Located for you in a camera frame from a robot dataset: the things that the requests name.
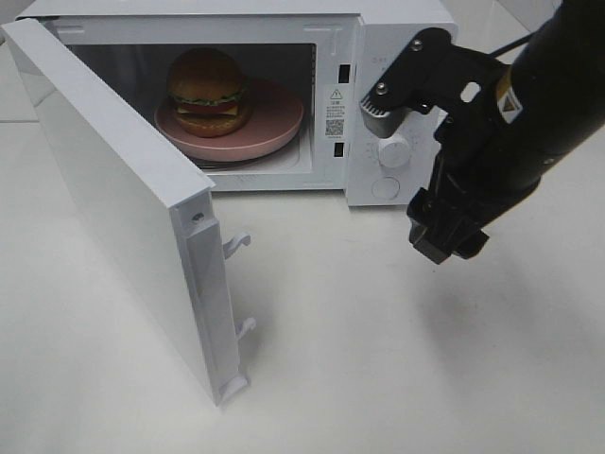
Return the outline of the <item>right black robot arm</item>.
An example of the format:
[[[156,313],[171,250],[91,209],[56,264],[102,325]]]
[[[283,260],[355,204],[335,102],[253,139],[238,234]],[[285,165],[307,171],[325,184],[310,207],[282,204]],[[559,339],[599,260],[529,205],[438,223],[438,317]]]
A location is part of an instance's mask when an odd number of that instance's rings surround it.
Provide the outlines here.
[[[603,126],[602,2],[562,2],[517,45],[505,64],[455,45],[444,29],[423,29],[361,100],[366,127],[381,138],[409,112],[446,112],[429,185],[406,210],[410,243],[435,263],[476,256],[485,227]]]

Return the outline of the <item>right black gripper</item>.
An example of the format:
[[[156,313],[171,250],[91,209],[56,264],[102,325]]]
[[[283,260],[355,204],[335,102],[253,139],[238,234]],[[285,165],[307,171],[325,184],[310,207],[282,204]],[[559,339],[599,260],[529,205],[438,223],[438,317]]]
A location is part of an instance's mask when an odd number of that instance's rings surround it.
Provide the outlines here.
[[[360,101],[366,128],[391,137],[409,111],[447,112],[435,132],[441,149],[429,186],[409,203],[412,246],[435,264],[450,256],[470,259],[489,236],[482,228],[512,207],[512,197],[481,187],[471,165],[495,136],[493,88],[505,64],[452,44],[436,27],[418,32]]]

